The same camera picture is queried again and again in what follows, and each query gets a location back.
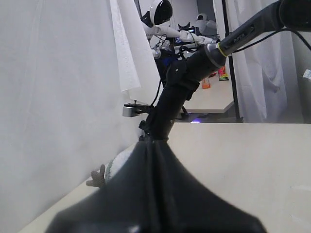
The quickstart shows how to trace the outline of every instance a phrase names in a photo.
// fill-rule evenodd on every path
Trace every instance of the bottle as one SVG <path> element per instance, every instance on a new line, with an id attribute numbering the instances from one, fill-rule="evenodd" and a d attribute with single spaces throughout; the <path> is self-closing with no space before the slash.
<path id="1" fill-rule="evenodd" d="M 210 89 L 209 78 L 205 78 L 202 80 L 202 88 L 203 89 Z"/>

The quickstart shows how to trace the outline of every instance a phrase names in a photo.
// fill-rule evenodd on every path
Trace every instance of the table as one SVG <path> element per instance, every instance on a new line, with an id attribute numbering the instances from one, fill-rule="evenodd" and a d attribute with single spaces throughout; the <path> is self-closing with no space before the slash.
<path id="1" fill-rule="evenodd" d="M 198 181 L 271 233 L 311 232 L 311 125 L 176 123 L 169 144 Z M 20 233 L 95 192 L 83 183 Z"/>
<path id="2" fill-rule="evenodd" d="M 185 103 L 189 113 L 223 114 L 234 105 L 230 81 L 219 81 L 215 76 L 210 78 L 210 83 L 210 89 L 202 89 L 200 85 L 191 100 Z"/>

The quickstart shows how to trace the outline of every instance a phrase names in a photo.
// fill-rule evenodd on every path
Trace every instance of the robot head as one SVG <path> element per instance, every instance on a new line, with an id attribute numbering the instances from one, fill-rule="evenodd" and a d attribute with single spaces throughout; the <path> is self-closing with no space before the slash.
<path id="1" fill-rule="evenodd" d="M 150 7 L 150 20 L 154 25 L 170 21 L 173 8 L 168 0 L 154 0 Z"/>
<path id="2" fill-rule="evenodd" d="M 207 21 L 207 15 L 206 14 L 199 14 L 196 20 L 205 20 Z"/>

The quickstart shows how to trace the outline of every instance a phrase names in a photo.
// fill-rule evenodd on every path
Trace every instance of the black pole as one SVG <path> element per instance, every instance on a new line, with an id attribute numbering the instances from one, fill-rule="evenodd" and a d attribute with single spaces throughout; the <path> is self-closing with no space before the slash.
<path id="1" fill-rule="evenodd" d="M 228 22 L 228 14 L 227 14 L 227 4 L 226 4 L 226 0 L 222 0 L 222 2 L 223 2 L 223 12 L 224 12 L 224 20 L 225 20 L 225 35 L 228 36 L 230 34 L 230 30 L 229 30 L 229 22 Z M 236 120 L 237 120 L 237 123 L 243 123 L 243 118 L 240 116 L 237 83 L 236 83 L 236 78 L 235 78 L 232 55 L 229 56 L 229 66 L 230 66 Z"/>

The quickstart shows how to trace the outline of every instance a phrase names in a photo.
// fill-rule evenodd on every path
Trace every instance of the white cloth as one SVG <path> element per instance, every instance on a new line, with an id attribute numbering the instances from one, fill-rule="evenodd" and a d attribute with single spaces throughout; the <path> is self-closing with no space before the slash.
<path id="1" fill-rule="evenodd" d="M 151 104 L 160 75 L 134 1 L 110 0 L 122 90 Z"/>
<path id="2" fill-rule="evenodd" d="M 229 0 L 231 31 L 275 0 Z M 222 5 L 214 1 L 217 21 Z M 233 55 L 241 116 L 246 122 L 278 122 L 288 102 L 300 111 L 292 35 L 282 33 Z"/>
<path id="3" fill-rule="evenodd" d="M 15 233 L 135 143 L 140 118 L 122 117 L 108 1 L 0 5 L 0 232 Z"/>

